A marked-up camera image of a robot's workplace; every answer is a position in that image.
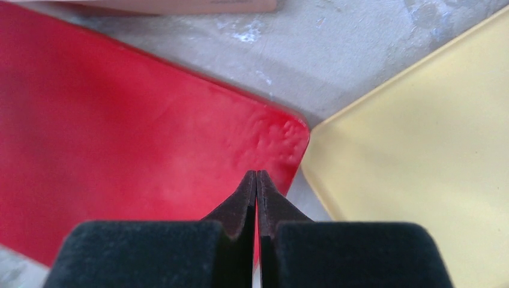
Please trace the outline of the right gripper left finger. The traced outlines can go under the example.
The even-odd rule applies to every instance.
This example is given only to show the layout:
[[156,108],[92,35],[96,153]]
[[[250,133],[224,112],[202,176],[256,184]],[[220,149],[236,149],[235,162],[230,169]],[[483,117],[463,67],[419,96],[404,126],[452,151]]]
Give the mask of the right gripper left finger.
[[45,287],[251,287],[256,172],[199,221],[88,221]]

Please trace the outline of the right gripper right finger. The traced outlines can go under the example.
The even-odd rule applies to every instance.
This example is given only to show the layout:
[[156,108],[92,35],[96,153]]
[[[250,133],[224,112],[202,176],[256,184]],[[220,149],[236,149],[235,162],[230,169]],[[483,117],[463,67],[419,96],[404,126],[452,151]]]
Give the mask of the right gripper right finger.
[[426,229],[407,222],[313,221],[257,173],[262,287],[451,287]]

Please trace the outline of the red box lid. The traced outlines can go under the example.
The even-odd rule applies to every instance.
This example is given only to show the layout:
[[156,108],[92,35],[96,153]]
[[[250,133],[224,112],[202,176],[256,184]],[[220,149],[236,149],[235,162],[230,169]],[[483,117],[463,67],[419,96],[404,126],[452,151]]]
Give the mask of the red box lid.
[[119,41],[1,3],[1,244],[51,265],[88,220],[197,220],[249,170],[287,193],[303,118]]

